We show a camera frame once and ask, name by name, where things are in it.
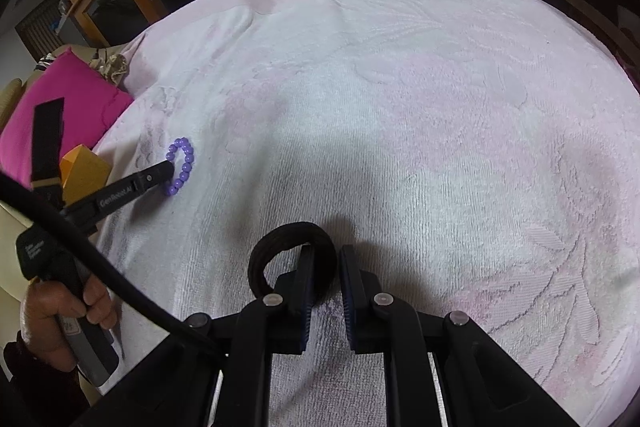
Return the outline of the black hair scrunchie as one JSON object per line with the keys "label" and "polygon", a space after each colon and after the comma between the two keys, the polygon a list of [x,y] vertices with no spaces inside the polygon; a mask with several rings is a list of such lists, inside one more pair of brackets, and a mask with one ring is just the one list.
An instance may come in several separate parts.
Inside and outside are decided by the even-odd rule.
{"label": "black hair scrunchie", "polygon": [[285,269],[296,269],[296,257],[309,247],[312,259],[311,302],[319,306],[332,291],[337,272],[337,251],[326,231],[311,222],[293,222],[267,233],[250,252],[247,278],[255,298],[274,291],[267,277],[274,279]]}

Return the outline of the beige leather headboard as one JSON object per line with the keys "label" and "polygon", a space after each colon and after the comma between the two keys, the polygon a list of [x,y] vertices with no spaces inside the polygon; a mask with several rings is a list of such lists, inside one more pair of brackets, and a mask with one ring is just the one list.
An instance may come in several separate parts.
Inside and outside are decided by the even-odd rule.
{"label": "beige leather headboard", "polygon": [[[4,130],[17,103],[24,93],[20,78],[14,78],[1,91],[1,130]],[[14,300],[21,301],[28,282],[24,279],[18,263],[15,241],[32,222],[11,207],[1,205],[1,288]]]}

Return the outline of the orange cardboard box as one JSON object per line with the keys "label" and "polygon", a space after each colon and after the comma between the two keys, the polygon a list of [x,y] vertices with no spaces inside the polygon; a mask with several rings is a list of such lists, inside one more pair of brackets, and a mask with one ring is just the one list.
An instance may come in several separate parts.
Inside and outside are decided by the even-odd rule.
{"label": "orange cardboard box", "polygon": [[61,158],[60,168],[66,206],[104,187],[112,171],[108,162],[83,145],[66,153]]}

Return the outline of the magenta pillow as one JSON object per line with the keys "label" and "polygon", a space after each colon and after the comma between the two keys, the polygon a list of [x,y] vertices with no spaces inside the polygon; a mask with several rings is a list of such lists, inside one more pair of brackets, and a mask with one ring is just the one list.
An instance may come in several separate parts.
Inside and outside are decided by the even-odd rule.
{"label": "magenta pillow", "polygon": [[96,146],[133,101],[64,51],[26,90],[2,130],[2,171],[29,187],[34,161],[48,168],[78,145]]}

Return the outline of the patterned beige cloth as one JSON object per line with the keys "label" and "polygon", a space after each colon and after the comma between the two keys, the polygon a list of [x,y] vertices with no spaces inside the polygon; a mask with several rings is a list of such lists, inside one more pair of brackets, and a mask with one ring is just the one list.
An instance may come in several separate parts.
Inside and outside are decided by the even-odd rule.
{"label": "patterned beige cloth", "polygon": [[128,72],[128,62],[119,52],[98,49],[89,62],[89,67],[103,79],[118,87]]}

